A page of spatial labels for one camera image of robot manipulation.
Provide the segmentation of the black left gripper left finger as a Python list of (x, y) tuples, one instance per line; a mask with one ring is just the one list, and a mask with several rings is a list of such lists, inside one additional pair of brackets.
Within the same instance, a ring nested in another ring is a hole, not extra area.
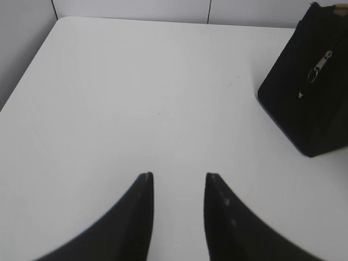
[(153, 218), (153, 174), (142, 173), (91, 227), (40, 259), (146, 260)]

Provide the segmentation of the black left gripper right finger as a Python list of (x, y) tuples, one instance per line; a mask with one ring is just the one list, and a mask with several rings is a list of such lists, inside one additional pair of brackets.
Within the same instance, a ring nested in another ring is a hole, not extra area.
[(210, 260), (316, 260), (256, 216), (217, 173), (206, 175), (204, 230)]

